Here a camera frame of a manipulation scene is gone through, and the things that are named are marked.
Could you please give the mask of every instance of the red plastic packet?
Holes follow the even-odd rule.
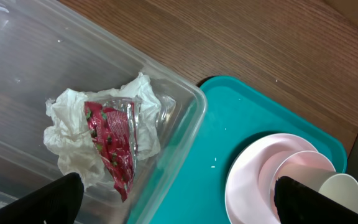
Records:
[[[95,147],[125,201],[135,177],[140,102],[113,98],[103,104],[85,102],[85,115]]]

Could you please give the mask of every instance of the brown wood surface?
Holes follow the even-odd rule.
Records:
[[[358,28],[320,0],[62,0],[194,84],[232,75],[338,138],[358,132]]]

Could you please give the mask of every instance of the pink bowl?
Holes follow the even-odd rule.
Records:
[[[259,174],[259,191],[272,212],[278,219],[277,208],[274,205],[274,186],[278,172],[287,164],[299,164],[317,169],[335,171],[331,161],[316,151],[282,151],[266,161]]]

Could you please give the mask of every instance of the pink plate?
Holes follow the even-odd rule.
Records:
[[[226,181],[224,201],[232,224],[279,224],[258,188],[265,162],[282,151],[317,151],[293,134],[272,134],[245,148],[234,161]]]

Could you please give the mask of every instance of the white cup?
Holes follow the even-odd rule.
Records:
[[[319,192],[336,203],[358,213],[358,183],[348,174],[316,169],[299,164],[287,164],[277,177],[288,176]]]

